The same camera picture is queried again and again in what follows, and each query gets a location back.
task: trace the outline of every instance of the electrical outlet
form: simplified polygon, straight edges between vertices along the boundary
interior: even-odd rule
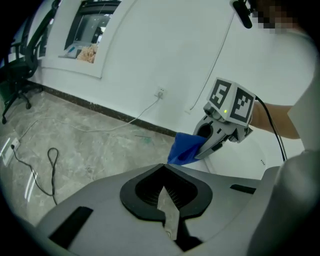
[[[156,88],[156,91],[154,93],[154,96],[158,97],[159,94],[162,94],[161,96],[161,99],[163,99],[167,94],[168,94],[168,91],[160,86],[158,86]]]
[[[14,151],[11,148],[11,145],[14,145],[14,151],[16,152],[18,147],[20,146],[20,142],[17,138],[14,138],[13,141],[10,141],[10,143],[8,143],[5,153],[2,155],[3,163],[6,167],[8,167],[12,157],[14,156]]]

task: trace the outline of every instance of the gray plastic surface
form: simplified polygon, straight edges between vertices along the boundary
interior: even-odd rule
[[[265,171],[257,190],[242,211],[207,242],[187,251],[188,255],[245,256],[250,241],[267,208],[279,167]]]
[[[49,237],[77,207],[84,206],[93,209],[93,213],[71,243],[68,249],[70,252],[80,256],[181,255],[182,250],[168,237],[162,223],[136,218],[120,200],[122,185],[154,166],[90,183],[53,208],[41,220],[37,229]],[[232,233],[232,236],[238,238],[235,243],[240,248],[237,255],[245,255],[251,236],[268,204],[278,168],[267,170],[259,181],[172,166],[206,182],[213,192],[213,199],[202,216],[185,221],[190,235],[204,242],[187,254],[212,255],[216,250],[213,248],[225,246],[219,255],[232,255],[235,252],[234,245],[230,246]],[[253,195],[247,194],[231,189],[233,184],[257,190]]]
[[[196,159],[203,159],[214,153],[215,151],[212,150],[212,147],[220,143],[226,136],[231,135],[236,129],[236,125],[234,123],[219,122],[214,118],[205,115],[196,125],[193,135],[198,135],[200,128],[204,125],[209,125],[209,123],[211,123],[210,125],[212,126],[213,132],[207,141],[199,148],[196,156],[194,157]]]
[[[272,255],[279,245],[297,232],[320,198],[320,151],[293,157],[281,167],[266,211],[255,230],[248,255]],[[317,237],[317,223],[312,222]],[[307,236],[298,231],[300,236]]]
[[[231,189],[231,185],[238,184],[257,188],[260,183],[260,180],[256,179],[222,176],[188,169],[175,164],[171,165],[194,178],[206,182],[212,190],[212,201],[205,212],[200,217],[185,221],[190,234],[203,242],[208,241],[228,225],[253,196],[252,194]]]
[[[168,237],[161,222],[136,218],[120,201],[123,184],[154,166],[90,183],[53,208],[40,221],[38,230],[48,237],[77,207],[84,206],[93,209],[93,213],[68,249],[77,255],[181,254],[181,249]]]

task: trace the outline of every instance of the office chair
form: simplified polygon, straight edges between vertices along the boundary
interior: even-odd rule
[[[2,113],[2,124],[7,122],[5,117],[7,111],[16,99],[21,98],[26,101],[26,109],[31,108],[31,104],[26,97],[25,93],[33,89],[40,89],[41,85],[28,84],[28,78],[31,78],[38,68],[38,48],[39,41],[44,34],[51,19],[56,15],[60,0],[55,0],[52,3],[51,10],[43,18],[42,22],[33,34],[30,42],[25,49],[24,57],[19,56],[19,47],[23,40],[11,45],[15,48],[15,60],[9,62],[9,57],[6,55],[4,58],[4,66],[0,68],[0,86],[9,87],[12,94],[9,99],[4,103],[5,108]]]

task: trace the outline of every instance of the power cord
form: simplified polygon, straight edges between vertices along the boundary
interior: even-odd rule
[[[142,111],[142,113],[141,113],[138,117],[136,117],[135,119],[131,120],[130,122],[127,122],[127,123],[125,123],[125,124],[122,124],[122,125],[120,125],[120,126],[118,126],[118,127],[115,127],[115,128],[109,129],[109,130],[105,130],[105,129],[83,130],[83,129],[80,129],[80,128],[78,128],[78,127],[75,127],[75,126],[73,126],[73,125],[71,125],[71,124],[69,124],[69,123],[67,123],[67,122],[63,122],[63,121],[61,121],[61,120],[59,120],[59,119],[57,119],[57,118],[55,118],[55,117],[42,117],[42,118],[38,118],[38,119],[37,119],[36,121],[34,121],[34,122],[28,127],[28,129],[26,129],[25,132],[20,136],[19,141],[27,134],[27,132],[31,129],[32,126],[35,125],[35,123],[37,123],[39,120],[43,120],[43,119],[54,119],[54,120],[60,122],[61,124],[68,125],[68,126],[74,128],[74,129],[79,130],[79,131],[84,132],[84,133],[92,133],[92,132],[112,132],[112,131],[114,131],[114,130],[116,130],[116,129],[119,129],[119,128],[122,128],[122,127],[124,127],[124,126],[127,126],[127,125],[131,124],[132,122],[134,122],[135,120],[137,120],[138,118],[140,118],[148,109],[150,109],[153,105],[155,105],[155,104],[156,104],[160,99],[162,99],[162,98],[163,98],[163,93],[162,93],[162,92],[159,92],[159,93],[157,94],[157,100],[156,100],[154,103],[152,103],[150,106],[148,106],[146,109],[144,109],[144,110]],[[47,156],[48,156],[48,159],[49,159],[50,164],[51,164],[51,167],[52,167],[52,173],[51,173],[52,193],[48,193],[48,192],[46,192],[43,188],[41,188],[41,186],[38,184],[38,182],[37,182],[37,175],[35,174],[35,171],[34,171],[32,165],[31,165],[31,164],[28,164],[28,163],[26,163],[26,162],[24,162],[24,161],[22,161],[22,160],[20,160],[20,159],[17,157],[16,152],[15,152],[15,146],[14,146],[13,144],[11,145],[11,149],[12,149],[12,151],[13,151],[13,154],[14,154],[15,159],[16,159],[19,163],[21,163],[21,164],[23,164],[23,165],[25,165],[25,166],[28,166],[28,167],[30,168],[36,186],[37,186],[44,194],[46,194],[46,195],[49,196],[49,197],[52,197],[55,205],[58,205],[57,200],[56,200],[55,174],[56,174],[56,164],[57,164],[57,160],[58,160],[58,157],[59,157],[59,150],[56,149],[55,147],[52,147],[52,148],[50,148],[50,149],[48,150],[48,152],[47,152]],[[50,157],[50,152],[51,152],[51,151],[56,151],[56,157],[55,157],[54,161],[52,161],[52,159],[51,159],[51,157]]]
[[[106,130],[106,129],[83,130],[83,129],[80,129],[80,128],[78,128],[78,127],[75,127],[75,126],[73,126],[73,125],[71,125],[71,124],[69,124],[69,123],[67,123],[67,122],[61,121],[61,120],[59,120],[59,119],[57,119],[57,118],[55,118],[55,117],[41,117],[41,118],[38,118],[37,120],[35,120],[35,121],[28,127],[28,129],[25,130],[25,132],[20,136],[19,141],[27,134],[27,132],[31,129],[31,127],[33,127],[39,120],[44,120],[44,119],[53,119],[53,120],[56,120],[56,121],[58,121],[59,123],[61,123],[61,124],[63,124],[63,125],[70,126],[70,127],[74,128],[74,129],[76,129],[76,130],[78,130],[78,131],[81,131],[81,132],[84,132],[84,133],[112,132],[112,131],[114,131],[114,130],[116,130],[116,129],[125,127],[125,126],[131,124],[132,122],[136,121],[136,120],[137,120],[138,118],[140,118],[148,109],[150,109],[153,105],[155,105],[161,98],[162,98],[162,93],[159,92],[158,95],[157,95],[157,100],[156,100],[154,103],[152,103],[150,106],[148,106],[146,109],[144,109],[144,110],[142,111],[142,113],[141,113],[138,117],[136,117],[135,119],[131,120],[130,122],[127,122],[127,123],[125,123],[125,124],[122,124],[122,125],[120,125],[120,126],[118,126],[118,127],[115,127],[115,128],[109,129],[109,130]]]
[[[12,151],[13,151],[13,154],[14,154],[15,159],[16,159],[19,163],[24,164],[25,166],[28,166],[28,167],[30,168],[36,186],[37,186],[44,194],[46,194],[46,195],[49,196],[49,197],[52,197],[55,205],[58,205],[57,200],[56,200],[56,187],[55,187],[56,164],[57,164],[57,160],[58,160],[58,157],[59,157],[59,151],[58,151],[58,149],[56,149],[55,147],[52,147],[52,148],[50,148],[50,149],[48,150],[48,152],[47,152],[47,156],[48,156],[49,161],[50,161],[51,166],[52,166],[52,174],[51,174],[52,193],[46,192],[46,191],[38,184],[37,178],[36,178],[37,175],[35,174],[34,168],[32,167],[31,164],[28,164],[28,163],[20,160],[20,159],[17,157],[17,154],[16,154],[16,152],[15,152],[15,146],[14,146],[14,145],[11,145],[11,149],[12,149]],[[53,162],[52,159],[50,158],[50,152],[51,152],[52,150],[56,150],[56,157],[55,157],[54,162]]]
[[[278,141],[278,143],[279,143],[280,150],[281,150],[281,155],[282,155],[282,160],[285,162],[286,159],[287,159],[287,153],[286,153],[286,150],[285,150],[283,141],[282,141],[282,139],[281,139],[281,136],[279,136],[278,133],[276,132],[276,129],[275,129],[275,126],[274,126],[275,124],[274,124],[273,119],[272,119],[272,117],[271,117],[271,115],[270,115],[270,113],[269,113],[269,110],[267,109],[265,103],[264,103],[258,96],[255,96],[255,98],[256,98],[256,100],[257,100],[258,102],[260,102],[260,104],[262,105],[262,107],[264,108],[264,110],[265,110],[265,112],[266,112],[266,115],[267,115],[267,117],[268,117],[269,123],[270,123],[270,125],[271,125],[271,127],[272,127],[272,129],[273,129],[274,135],[275,135],[275,137],[276,137],[276,139],[277,139],[277,141]]]
[[[215,68],[215,66],[216,66],[217,60],[218,60],[218,58],[219,58],[219,55],[220,55],[220,53],[221,53],[221,51],[222,51],[222,48],[223,48],[224,45],[225,45],[225,41],[226,41],[226,39],[227,39],[229,30],[230,30],[230,26],[231,26],[231,23],[232,23],[232,21],[233,21],[233,19],[234,19],[234,16],[235,16],[235,13],[233,13],[232,16],[231,16],[231,18],[230,18],[229,24],[228,24],[228,26],[227,26],[227,28],[226,28],[224,37],[223,37],[223,39],[222,39],[221,46],[220,46],[219,51],[218,51],[218,53],[217,53],[217,55],[216,55],[216,57],[215,57],[215,59],[214,59],[214,61],[213,61],[212,68],[211,68],[211,70],[210,70],[210,72],[209,72],[209,74],[208,74],[208,76],[207,76],[207,78],[206,78],[206,80],[205,80],[205,82],[204,82],[204,85],[203,85],[203,87],[202,87],[202,89],[201,89],[201,91],[200,91],[200,93],[199,93],[198,98],[196,99],[196,101],[195,101],[195,103],[193,104],[193,106],[189,109],[190,111],[196,106],[197,102],[199,101],[200,96],[201,96],[201,94],[203,93],[203,91],[204,91],[204,89],[205,89],[205,87],[206,87],[206,85],[207,85],[207,83],[208,83],[208,81],[209,81],[209,78],[210,78],[210,76],[211,76],[211,74],[212,74],[212,72],[213,72],[213,70],[214,70],[214,68]]]

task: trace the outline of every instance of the white cable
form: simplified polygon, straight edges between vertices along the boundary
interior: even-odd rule
[[[203,91],[204,91],[204,89],[205,89],[205,87],[206,87],[206,85],[207,85],[207,83],[208,83],[208,80],[209,80],[209,78],[210,78],[210,76],[211,76],[211,74],[212,74],[212,71],[213,71],[214,68],[215,68],[215,65],[216,65],[216,63],[217,63],[217,60],[218,60],[219,55],[220,55],[220,53],[221,53],[221,50],[222,50],[222,48],[224,47],[224,44],[225,44],[225,41],[226,41],[226,38],[227,38],[227,35],[228,35],[228,32],[229,32],[229,29],[230,29],[232,20],[234,19],[234,16],[235,16],[235,13],[233,13],[232,16],[231,16],[231,19],[230,19],[229,24],[228,24],[228,27],[227,27],[227,29],[226,29],[226,31],[225,31],[225,34],[224,34],[224,37],[223,37],[221,46],[220,46],[219,51],[218,51],[218,53],[217,53],[217,55],[216,55],[216,57],[215,57],[215,59],[214,59],[214,61],[213,61],[212,68],[211,68],[211,70],[210,70],[210,72],[209,72],[209,74],[208,74],[208,76],[207,76],[207,78],[206,78],[206,80],[205,80],[205,82],[204,82],[204,85],[203,85],[203,87],[202,87],[202,90],[201,90],[198,98],[196,99],[195,103],[194,103],[193,106],[190,108],[190,110],[192,110],[192,109],[196,106],[198,100],[200,99],[201,94],[203,93]]]
[[[106,4],[104,4],[104,5],[102,6],[102,8],[100,9],[98,15],[101,13],[101,11],[102,11],[102,9],[105,7],[105,5],[106,5]]]
[[[131,120],[130,122],[127,122],[127,123],[125,123],[125,124],[122,124],[122,125],[120,125],[120,126],[118,126],[118,127],[109,129],[109,130],[106,130],[106,129],[83,130],[83,129],[80,129],[80,128],[78,128],[78,127],[75,127],[75,126],[73,126],[73,125],[71,125],[71,124],[69,124],[69,123],[67,123],[67,122],[63,122],[63,121],[61,121],[61,120],[59,120],[59,119],[57,119],[57,118],[55,118],[55,117],[41,117],[41,118],[38,118],[37,120],[35,120],[35,121],[28,127],[28,129],[25,130],[25,132],[24,132],[24,133],[21,135],[21,137],[19,138],[19,141],[27,134],[27,132],[31,129],[32,126],[35,125],[35,123],[37,123],[39,120],[44,120],[44,119],[53,119],[53,120],[56,120],[56,121],[58,121],[59,123],[61,123],[61,124],[63,124],[63,125],[70,126],[70,127],[74,128],[74,129],[76,129],[76,130],[78,130],[78,131],[81,131],[81,132],[84,132],[84,133],[112,132],[112,131],[114,131],[114,130],[116,130],[116,129],[119,129],[119,128],[122,128],[122,127],[124,127],[124,126],[127,126],[127,125],[131,124],[132,122],[134,122],[135,120],[137,120],[139,117],[141,117],[141,116],[144,114],[144,112],[146,112],[148,109],[150,109],[150,108],[151,108],[154,104],[156,104],[160,99],[161,99],[161,97],[158,96],[158,98],[156,99],[156,101],[155,101],[154,103],[152,103],[150,106],[148,106],[145,110],[143,110],[142,113],[141,113],[138,117],[136,117],[135,119],[133,119],[133,120]]]

